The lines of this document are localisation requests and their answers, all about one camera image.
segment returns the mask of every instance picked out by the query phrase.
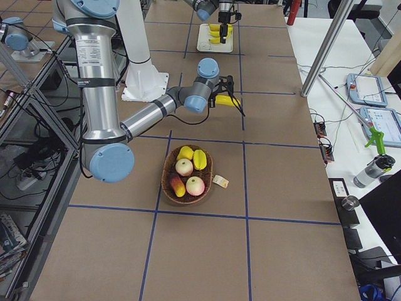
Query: table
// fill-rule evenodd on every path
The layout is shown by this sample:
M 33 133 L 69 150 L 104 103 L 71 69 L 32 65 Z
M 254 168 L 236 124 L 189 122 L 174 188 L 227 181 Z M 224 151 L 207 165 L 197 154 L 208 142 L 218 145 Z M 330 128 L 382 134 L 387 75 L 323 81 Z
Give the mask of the table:
M 305 80 L 306 73 L 309 68 L 301 66 L 311 66 L 323 41 L 323 38 L 330 26 L 329 19 L 302 19 L 297 18 L 294 26 L 289 26 L 288 31 L 294 48 L 295 57 L 299 64 L 302 80 Z M 342 95 L 346 94 L 346 88 L 343 86 L 345 78 L 349 73 L 359 73 L 363 68 L 359 65 L 365 64 L 373 59 L 372 52 L 363 40 L 355 24 L 347 20 L 339 34 L 335 44 L 324 66 L 343 66 L 344 68 L 328 68 L 323 76 L 333 84 L 339 86 L 338 91 Z M 386 78 L 382 78 L 384 88 L 391 87 Z M 396 95 L 387 95 L 388 107 L 394 108 L 401 112 L 401 102 Z M 317 79 L 313 88 L 308 95 L 308 103 L 310 108 L 322 114 L 326 120 L 340 120 L 341 113 L 344 108 L 342 101 L 320 80 Z M 349 116 L 350 110 L 346 109 L 344 117 Z M 328 138 L 332 143 L 335 141 L 338 123 L 327 123 L 326 131 Z M 334 149 L 335 162 L 329 163 L 326 172 L 328 177 L 344 178 L 349 193 L 358 198 L 363 197 L 380 183 L 378 180 L 371 185 L 361 189 L 354 185 L 352 179 L 368 164 L 377 154 L 376 147 L 370 146 L 365 148 L 367 143 L 360 123 L 355 116 L 351 116 L 348 120 L 341 123 L 337 142 Z M 387 154 L 394 157 L 396 164 L 391 173 L 396 173 L 401 169 L 401 149 L 394 147 L 386 147 Z M 357 227 L 360 235 L 363 249 L 368 250 L 376 246 L 381 246 L 387 254 L 390 254 L 387 247 L 383 244 L 380 237 L 372 227 L 369 219 L 361 207 L 356 209 L 360 226 Z
M 166 118 L 131 143 L 127 179 L 81 177 L 32 301 L 360 299 L 282 10 L 239 10 L 234 51 L 209 55 L 196 51 L 200 22 L 188 5 L 152 4 L 148 42 L 169 86 L 192 83 L 211 56 L 233 75 L 246 117 L 217 107 L 197 126 Z M 119 106 L 124 119 L 144 104 Z M 172 206 L 162 166 L 186 144 L 207 150 L 230 183 L 197 206 Z

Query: water bottle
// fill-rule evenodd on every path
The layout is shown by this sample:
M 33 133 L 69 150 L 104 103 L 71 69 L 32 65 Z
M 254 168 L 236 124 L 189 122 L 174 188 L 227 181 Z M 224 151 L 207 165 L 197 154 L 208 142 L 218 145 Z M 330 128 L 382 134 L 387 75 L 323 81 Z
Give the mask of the water bottle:
M 368 163 L 367 167 L 362 169 L 362 171 L 353 178 L 353 182 L 359 188 L 364 188 L 382 174 L 391 170 L 394 163 L 395 159 L 393 157 L 388 155 L 378 155 Z

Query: blue joint cap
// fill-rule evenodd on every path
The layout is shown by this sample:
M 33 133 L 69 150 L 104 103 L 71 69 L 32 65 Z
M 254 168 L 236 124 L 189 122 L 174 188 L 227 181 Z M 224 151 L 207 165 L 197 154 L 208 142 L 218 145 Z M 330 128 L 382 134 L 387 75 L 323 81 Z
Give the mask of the blue joint cap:
M 6 36 L 6 45 L 12 50 L 23 51 L 28 47 L 28 38 L 22 33 L 14 33 Z
M 93 155 L 89 170 L 95 179 L 114 183 L 126 178 L 135 163 L 131 149 L 122 143 L 112 143 L 99 148 Z
M 196 13 L 197 13 L 199 19 L 203 22 L 211 17 L 211 15 L 203 9 L 198 9 Z
M 219 65 L 212 58 L 203 58 L 198 64 L 198 74 L 204 78 L 214 78 L 219 76 Z
M 187 110 L 197 114 L 202 113 L 206 105 L 206 99 L 198 95 L 188 96 L 184 102 L 184 107 L 187 108 Z
M 63 34 L 68 34 L 70 35 L 70 31 L 68 30 L 67 26 L 63 23 L 57 22 L 55 20 L 52 19 L 53 22 L 53 28 L 55 29 L 55 31 L 57 31 L 58 33 L 63 33 Z
M 120 0 L 71 0 L 71 2 L 89 17 L 98 19 L 111 18 L 120 6 Z
M 4 19 L 3 22 L 7 24 L 21 24 L 23 23 L 23 20 L 20 17 L 10 17 Z

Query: power strip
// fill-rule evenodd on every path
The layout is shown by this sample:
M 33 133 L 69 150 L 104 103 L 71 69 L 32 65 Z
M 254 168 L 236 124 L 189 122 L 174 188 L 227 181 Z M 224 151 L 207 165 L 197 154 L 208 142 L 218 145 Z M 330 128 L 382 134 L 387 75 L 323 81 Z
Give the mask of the power strip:
M 17 177 L 17 180 L 16 180 L 17 188 L 21 191 L 25 191 L 29 187 L 31 187 L 34 183 L 38 182 L 39 180 L 43 180 L 46 177 L 46 175 L 48 174 L 46 171 L 43 171 L 43 170 L 45 170 L 44 167 L 38 167 L 37 170 L 38 170 L 37 177 L 35 177 L 33 174 L 29 174 L 29 176 L 24 176 L 21 178 Z

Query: white desk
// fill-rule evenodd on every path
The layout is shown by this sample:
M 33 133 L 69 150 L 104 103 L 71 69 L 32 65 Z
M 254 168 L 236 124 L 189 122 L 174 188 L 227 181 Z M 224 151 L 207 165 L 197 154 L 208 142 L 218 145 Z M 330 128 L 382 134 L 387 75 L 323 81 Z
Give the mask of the white desk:
M 294 48 L 295 57 L 299 65 L 311 66 L 316 54 L 320 48 L 321 42 L 331 24 L 330 19 L 303 19 L 297 18 L 293 26 L 288 26 L 289 35 Z M 357 27 L 350 20 L 347 20 L 339 37 L 337 38 L 324 66 L 347 66 L 354 67 L 364 65 L 367 61 L 373 59 L 373 55 L 360 35 Z M 349 68 L 328 68 L 323 76 L 333 85 L 342 86 L 349 73 L 359 73 L 362 67 Z M 304 81 L 306 73 L 300 71 L 301 78 Z M 384 88 L 390 87 L 390 83 L 383 78 Z M 346 96 L 346 88 L 340 87 L 338 91 Z M 388 107 L 401 112 L 401 101 L 396 95 L 387 95 Z M 317 79 L 310 94 L 308 95 L 308 104 L 310 108 L 315 109 L 324 116 L 325 120 L 340 120 L 341 113 L 345 107 L 343 102 L 320 80 Z M 345 109 L 343 118 L 349 116 L 351 110 Z M 327 123 L 326 131 L 328 138 L 333 144 L 335 141 L 338 123 Z M 351 195 L 358 198 L 366 195 L 380 183 L 378 180 L 366 188 L 358 188 L 354 185 L 352 179 L 358 174 L 372 159 L 377 155 L 376 147 L 365 148 L 367 139 L 363 134 L 362 127 L 357 118 L 353 115 L 348 120 L 340 124 L 338 130 L 337 142 L 334 149 L 335 161 L 329 163 L 326 172 L 328 177 L 342 177 Z M 388 155 L 395 158 L 396 163 L 392 173 L 401 169 L 401 149 L 386 147 Z M 363 249 L 367 250 L 375 246 L 381 246 L 386 252 L 384 245 L 376 231 L 370 224 L 363 209 L 356 209 L 361 225 L 357 230 L 360 235 Z

